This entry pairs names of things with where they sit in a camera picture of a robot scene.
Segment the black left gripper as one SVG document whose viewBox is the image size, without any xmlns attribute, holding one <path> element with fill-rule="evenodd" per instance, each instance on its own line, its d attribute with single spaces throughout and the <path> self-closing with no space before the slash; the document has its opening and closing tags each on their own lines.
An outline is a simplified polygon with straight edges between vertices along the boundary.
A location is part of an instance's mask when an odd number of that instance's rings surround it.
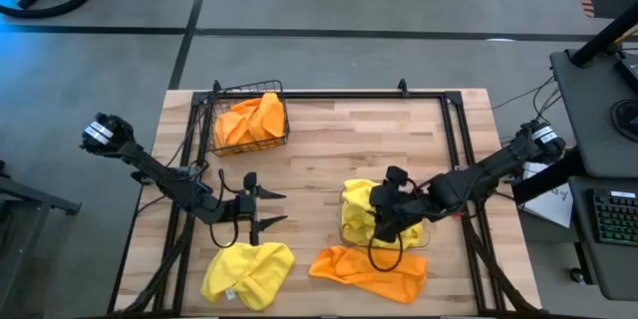
<svg viewBox="0 0 638 319">
<path fill-rule="evenodd" d="M 244 176 L 243 189 L 236 190 L 234 193 L 231 221 L 235 232 L 238 232 L 239 221 L 247 220 L 250 223 L 249 243 L 252 246 L 259 244 L 259 231 L 264 231 L 269 226 L 287 218 L 287 215 L 279 215 L 258 221 L 257 196 L 261 199 L 282 199 L 285 198 L 285 195 L 267 190 L 261 185 L 257 186 L 257 174 L 254 171 Z"/>
</svg>

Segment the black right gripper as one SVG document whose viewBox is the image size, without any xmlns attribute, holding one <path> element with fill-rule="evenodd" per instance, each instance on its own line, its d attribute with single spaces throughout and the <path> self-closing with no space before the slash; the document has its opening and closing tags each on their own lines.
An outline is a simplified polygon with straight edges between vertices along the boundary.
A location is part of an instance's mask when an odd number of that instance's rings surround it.
<svg viewBox="0 0 638 319">
<path fill-rule="evenodd" d="M 387 168 L 385 179 L 372 187 L 369 196 L 374 209 L 375 239 L 394 242 L 402 231 L 432 218 L 426 203 L 429 196 L 423 192 L 426 184 L 416 184 L 398 166 Z"/>
</svg>

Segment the yellow microfiber towel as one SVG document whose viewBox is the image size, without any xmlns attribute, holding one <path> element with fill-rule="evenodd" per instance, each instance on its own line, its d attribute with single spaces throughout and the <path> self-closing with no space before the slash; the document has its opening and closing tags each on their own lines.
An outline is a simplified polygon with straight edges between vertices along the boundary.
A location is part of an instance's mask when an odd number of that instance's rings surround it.
<svg viewBox="0 0 638 319">
<path fill-rule="evenodd" d="M 396 244 L 401 244 L 403 248 L 423 247 L 427 243 L 428 234 L 424 224 L 418 222 L 400 232 L 400 238 Z"/>
<path fill-rule="evenodd" d="M 378 183 L 368 179 L 347 179 L 341 192 L 340 225 L 344 241 L 365 246 L 374 234 L 375 209 L 370 203 L 372 188 Z"/>
</svg>

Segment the yellow cloths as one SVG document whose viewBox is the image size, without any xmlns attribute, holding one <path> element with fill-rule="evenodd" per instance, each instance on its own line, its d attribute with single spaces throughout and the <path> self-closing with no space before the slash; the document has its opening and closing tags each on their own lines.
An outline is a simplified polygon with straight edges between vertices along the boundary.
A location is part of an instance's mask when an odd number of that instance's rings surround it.
<svg viewBox="0 0 638 319">
<path fill-rule="evenodd" d="M 274 301 L 294 262 L 281 242 L 235 243 L 219 249 L 209 262 L 200 294 L 209 302 L 239 298 L 248 309 L 262 311 Z"/>
</svg>

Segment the orange microfiber towel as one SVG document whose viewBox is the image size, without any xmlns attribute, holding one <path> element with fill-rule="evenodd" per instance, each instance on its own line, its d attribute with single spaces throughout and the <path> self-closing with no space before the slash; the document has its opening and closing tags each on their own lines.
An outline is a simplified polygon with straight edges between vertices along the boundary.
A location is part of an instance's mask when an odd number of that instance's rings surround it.
<svg viewBox="0 0 638 319">
<path fill-rule="evenodd" d="M 261 104 L 260 98 L 253 98 L 233 105 L 230 109 L 251 122 Z"/>
<path fill-rule="evenodd" d="M 214 125 L 214 143 L 217 148 L 243 145 L 248 142 L 248 119 L 236 112 L 220 115 Z"/>
<path fill-rule="evenodd" d="M 377 270 L 368 252 L 341 245 L 322 250 L 309 268 L 309 275 L 351 285 L 400 303 L 413 303 L 428 279 L 428 259 L 403 252 L 373 249 L 372 258 L 382 268 Z"/>
<path fill-rule="evenodd" d="M 246 107 L 252 111 L 248 129 L 256 141 L 280 138 L 284 135 L 283 104 L 275 93 L 268 92 L 259 99 L 248 100 Z"/>
</svg>

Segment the clear plastic bin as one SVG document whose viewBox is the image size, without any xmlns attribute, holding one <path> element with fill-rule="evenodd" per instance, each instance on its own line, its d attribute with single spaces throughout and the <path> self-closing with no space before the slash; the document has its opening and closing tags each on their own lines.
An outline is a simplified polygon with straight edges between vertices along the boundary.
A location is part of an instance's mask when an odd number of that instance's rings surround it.
<svg viewBox="0 0 638 319">
<path fill-rule="evenodd" d="M 431 232 L 430 232 L 430 229 L 429 229 L 429 225 L 428 225 L 428 224 L 426 224 L 426 221 L 425 221 L 425 220 L 422 220 L 421 222 L 424 224 L 425 231 L 426 231 L 426 232 L 427 232 L 427 234 L 428 234 L 427 243 L 426 243 L 426 245 L 425 245 L 425 246 L 423 246 L 423 247 L 413 247 L 413 248 L 425 248 L 425 247 L 427 247 L 427 246 L 430 244 L 430 241 L 431 241 L 431 237 L 432 237 L 432 236 L 431 236 Z M 340 237 L 341 237 L 341 239 L 342 239 L 342 241 L 343 241 L 344 243 L 346 243 L 346 244 L 348 244 L 348 245 L 353 245 L 352 243 L 349 243 L 349 242 L 346 242 L 346 241 L 344 241 L 344 240 L 343 240 L 343 238 L 342 238 L 342 236 L 341 236 L 341 225 L 340 225 Z"/>
</svg>

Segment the white paper sheet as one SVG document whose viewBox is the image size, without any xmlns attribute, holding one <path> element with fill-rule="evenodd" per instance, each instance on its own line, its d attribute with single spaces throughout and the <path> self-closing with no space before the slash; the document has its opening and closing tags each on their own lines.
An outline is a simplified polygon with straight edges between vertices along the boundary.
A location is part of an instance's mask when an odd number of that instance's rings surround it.
<svg viewBox="0 0 638 319">
<path fill-rule="evenodd" d="M 573 197 L 567 183 L 518 206 L 519 209 L 568 228 L 572 222 Z"/>
</svg>

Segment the black desk support beam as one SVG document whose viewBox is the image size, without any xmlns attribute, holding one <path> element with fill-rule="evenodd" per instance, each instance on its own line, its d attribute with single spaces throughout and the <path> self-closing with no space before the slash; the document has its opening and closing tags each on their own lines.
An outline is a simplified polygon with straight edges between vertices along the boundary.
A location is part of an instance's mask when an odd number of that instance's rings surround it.
<svg viewBox="0 0 638 319">
<path fill-rule="evenodd" d="M 586 170 L 580 150 L 575 147 L 546 169 L 515 184 L 512 187 L 514 201 L 516 204 L 526 203 L 579 175 L 586 175 Z"/>
</svg>

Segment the dark grey desk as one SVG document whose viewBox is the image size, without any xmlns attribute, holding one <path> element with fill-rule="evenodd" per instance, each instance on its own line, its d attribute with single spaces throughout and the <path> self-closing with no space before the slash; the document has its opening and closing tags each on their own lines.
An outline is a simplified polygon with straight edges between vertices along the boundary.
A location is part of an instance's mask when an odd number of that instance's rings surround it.
<svg viewBox="0 0 638 319">
<path fill-rule="evenodd" d="M 568 185 L 573 197 L 573 220 L 581 247 L 578 256 L 585 282 L 598 286 L 609 300 L 638 302 L 638 247 L 596 241 L 589 193 L 590 189 L 638 192 L 638 183 L 573 176 Z"/>
<path fill-rule="evenodd" d="M 638 178 L 638 143 L 613 126 L 611 109 L 638 94 L 614 69 L 615 56 L 595 59 L 581 68 L 566 52 L 550 55 L 577 147 L 586 172 L 593 177 Z"/>
</svg>

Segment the black backlit keyboard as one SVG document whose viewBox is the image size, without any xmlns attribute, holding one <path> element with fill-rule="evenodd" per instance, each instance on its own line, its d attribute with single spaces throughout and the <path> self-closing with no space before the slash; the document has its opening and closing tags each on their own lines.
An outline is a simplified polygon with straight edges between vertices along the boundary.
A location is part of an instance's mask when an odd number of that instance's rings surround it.
<svg viewBox="0 0 638 319">
<path fill-rule="evenodd" d="M 638 247 L 638 192 L 590 189 L 596 241 Z"/>
</svg>

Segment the grey metal stand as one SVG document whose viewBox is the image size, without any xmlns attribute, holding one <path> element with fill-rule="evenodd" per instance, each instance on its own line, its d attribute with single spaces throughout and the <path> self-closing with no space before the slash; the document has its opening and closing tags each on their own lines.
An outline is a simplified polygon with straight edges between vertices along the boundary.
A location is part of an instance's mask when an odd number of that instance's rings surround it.
<svg viewBox="0 0 638 319">
<path fill-rule="evenodd" d="M 8 319 L 19 281 L 52 209 L 78 215 L 81 204 L 13 179 L 0 159 L 0 319 Z"/>
</svg>

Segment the round black desk object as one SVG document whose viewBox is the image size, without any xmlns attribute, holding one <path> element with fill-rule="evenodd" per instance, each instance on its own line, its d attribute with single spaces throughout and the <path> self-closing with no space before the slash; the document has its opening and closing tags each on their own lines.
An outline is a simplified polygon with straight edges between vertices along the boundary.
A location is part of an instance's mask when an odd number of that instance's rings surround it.
<svg viewBox="0 0 638 319">
<path fill-rule="evenodd" d="M 638 100 L 621 100 L 610 109 L 615 130 L 628 140 L 638 143 Z"/>
</svg>

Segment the black slanted pole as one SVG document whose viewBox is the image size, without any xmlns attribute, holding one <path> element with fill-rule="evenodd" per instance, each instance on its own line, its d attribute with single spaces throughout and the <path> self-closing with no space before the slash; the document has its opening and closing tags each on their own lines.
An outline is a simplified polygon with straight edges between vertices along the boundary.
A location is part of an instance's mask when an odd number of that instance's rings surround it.
<svg viewBox="0 0 638 319">
<path fill-rule="evenodd" d="M 579 50 L 571 54 L 569 56 L 571 63 L 578 67 L 585 66 L 636 24 L 638 24 L 638 1 L 632 4 Z"/>
</svg>

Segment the black flat device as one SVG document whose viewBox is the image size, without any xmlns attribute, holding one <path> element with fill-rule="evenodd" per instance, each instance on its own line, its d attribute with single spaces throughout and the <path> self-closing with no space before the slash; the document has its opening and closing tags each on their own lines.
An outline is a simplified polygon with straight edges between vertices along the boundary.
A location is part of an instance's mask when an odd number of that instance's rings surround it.
<svg viewBox="0 0 638 319">
<path fill-rule="evenodd" d="M 638 95 L 638 54 L 620 51 L 618 56 L 619 59 L 614 64 L 614 70 L 627 86 Z"/>
</svg>

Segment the black metal table frame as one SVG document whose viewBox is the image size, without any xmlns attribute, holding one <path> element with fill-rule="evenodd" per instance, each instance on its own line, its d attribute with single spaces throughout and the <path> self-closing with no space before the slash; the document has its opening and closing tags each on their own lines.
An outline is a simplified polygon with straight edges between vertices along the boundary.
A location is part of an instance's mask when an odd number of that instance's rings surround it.
<svg viewBox="0 0 638 319">
<path fill-rule="evenodd" d="M 285 146 L 255 153 L 217 158 L 198 150 L 198 129 L 185 157 L 177 166 L 189 165 L 203 154 L 210 168 L 203 181 L 218 192 L 218 167 L 223 167 L 232 188 L 255 171 L 267 189 L 287 198 L 260 201 L 260 217 L 287 215 L 260 233 L 260 241 L 285 243 L 295 265 L 271 305 L 263 311 L 248 309 L 240 299 L 225 296 L 212 303 L 200 294 L 206 267 L 218 249 L 207 225 L 189 223 L 192 241 L 184 240 L 185 261 L 169 271 L 167 285 L 159 289 L 158 314 L 198 317 L 340 317 L 369 316 L 471 316 L 478 305 L 494 305 L 494 283 L 478 259 L 467 253 L 462 220 L 446 218 L 430 224 L 430 244 L 409 252 L 428 259 L 425 288 L 412 304 L 402 304 L 351 285 L 308 275 L 322 249 L 345 245 L 340 237 L 340 192 L 349 178 L 381 181 L 389 165 L 406 170 L 417 182 L 453 166 L 466 167 L 500 148 L 489 98 L 479 90 L 294 91 L 285 102 L 291 132 Z M 159 127 L 151 145 L 153 156 L 164 163 L 181 143 L 196 91 L 168 91 Z M 491 234 L 499 265 L 513 286 L 535 307 L 539 295 L 514 203 L 499 195 L 485 207 L 487 217 L 473 219 L 477 232 Z M 185 228 L 186 215 L 170 202 L 147 208 L 133 224 L 125 266 L 116 284 L 115 310 L 129 306 L 160 266 L 164 248 Z"/>
</svg>

